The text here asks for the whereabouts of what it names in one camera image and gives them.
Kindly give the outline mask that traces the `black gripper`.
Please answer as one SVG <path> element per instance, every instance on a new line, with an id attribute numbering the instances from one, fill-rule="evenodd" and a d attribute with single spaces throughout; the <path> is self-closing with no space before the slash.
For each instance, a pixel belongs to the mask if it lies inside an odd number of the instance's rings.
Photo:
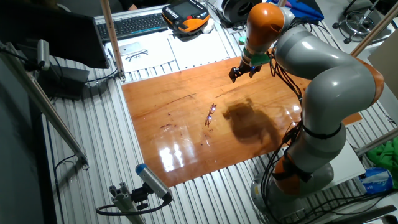
<path id="1" fill-rule="evenodd" d="M 255 73 L 260 72 L 261 67 L 253 67 L 246 64 L 243 60 L 240 61 L 239 67 L 232 67 L 229 72 L 229 78 L 234 83 L 238 77 L 248 73 L 249 77 L 252 78 Z"/>

